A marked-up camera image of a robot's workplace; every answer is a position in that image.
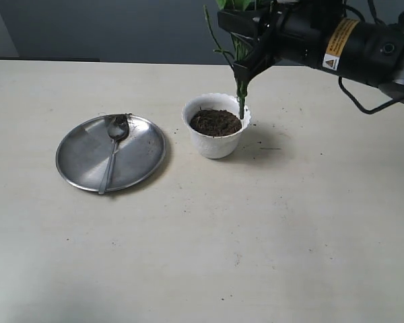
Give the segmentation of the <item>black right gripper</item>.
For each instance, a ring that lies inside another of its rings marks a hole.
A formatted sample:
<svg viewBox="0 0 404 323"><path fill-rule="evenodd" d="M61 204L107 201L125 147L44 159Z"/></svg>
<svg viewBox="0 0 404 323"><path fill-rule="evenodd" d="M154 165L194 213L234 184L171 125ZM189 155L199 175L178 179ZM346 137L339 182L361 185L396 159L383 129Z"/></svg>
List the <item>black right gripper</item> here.
<svg viewBox="0 0 404 323"><path fill-rule="evenodd" d="M307 67L339 66L341 55L329 52L329 42L339 38L343 1L263 1L262 8L217 13L218 26L248 49L233 63L236 80L251 81L282 60Z"/></svg>

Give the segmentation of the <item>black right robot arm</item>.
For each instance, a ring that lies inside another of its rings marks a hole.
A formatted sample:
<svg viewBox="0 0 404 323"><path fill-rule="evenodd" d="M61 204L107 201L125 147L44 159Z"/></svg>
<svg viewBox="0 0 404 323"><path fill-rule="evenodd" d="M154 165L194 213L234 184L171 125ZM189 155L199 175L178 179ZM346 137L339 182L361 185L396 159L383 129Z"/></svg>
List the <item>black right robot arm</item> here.
<svg viewBox="0 0 404 323"><path fill-rule="evenodd" d="M232 65L238 88L281 60L379 89L390 100L366 114L404 104L404 15L397 24L351 19L344 1L256 1L245 10L223 8L218 26L236 43Z"/></svg>

